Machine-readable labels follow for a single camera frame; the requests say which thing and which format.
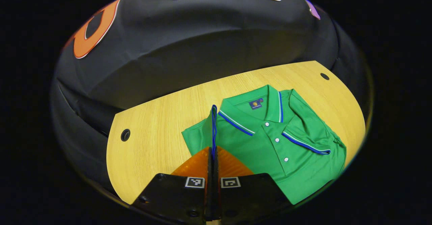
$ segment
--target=black fabric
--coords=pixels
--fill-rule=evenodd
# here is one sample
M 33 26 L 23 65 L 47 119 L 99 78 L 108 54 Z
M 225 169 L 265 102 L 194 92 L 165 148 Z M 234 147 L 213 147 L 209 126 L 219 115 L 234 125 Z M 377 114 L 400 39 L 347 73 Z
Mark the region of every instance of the black fabric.
M 116 113 L 193 85 L 306 60 L 339 77 L 367 116 L 361 52 L 316 9 L 321 20 L 305 0 L 120 0 L 88 55 L 77 59 L 71 41 L 59 57 L 51 108 L 61 146 L 86 176 L 112 189 L 105 155 Z

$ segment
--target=shirt label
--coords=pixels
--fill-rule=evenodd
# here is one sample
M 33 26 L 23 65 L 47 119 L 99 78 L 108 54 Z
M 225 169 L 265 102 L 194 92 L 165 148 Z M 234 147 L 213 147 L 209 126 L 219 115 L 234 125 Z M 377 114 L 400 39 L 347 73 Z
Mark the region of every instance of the shirt label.
M 261 105 L 262 102 L 264 102 L 264 100 L 262 98 L 260 98 L 260 99 L 257 99 L 255 101 L 249 102 L 249 105 L 252 108 L 252 110 L 255 110 L 255 109 L 262 107 L 262 105 Z

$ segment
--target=table surface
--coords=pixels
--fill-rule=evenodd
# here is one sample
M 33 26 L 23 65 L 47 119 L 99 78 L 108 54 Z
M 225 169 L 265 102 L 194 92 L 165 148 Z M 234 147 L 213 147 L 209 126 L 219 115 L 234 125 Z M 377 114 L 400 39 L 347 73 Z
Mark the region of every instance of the table surface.
M 295 89 L 303 97 L 346 145 L 347 167 L 365 137 L 360 106 L 331 71 L 307 61 L 213 80 L 117 113 L 107 145 L 108 174 L 116 193 L 132 204 L 156 174 L 171 174 L 191 157 L 183 130 L 208 117 L 213 104 L 219 109 L 222 99 L 267 84 L 278 91 Z M 124 142 L 120 136 L 125 129 L 131 134 Z

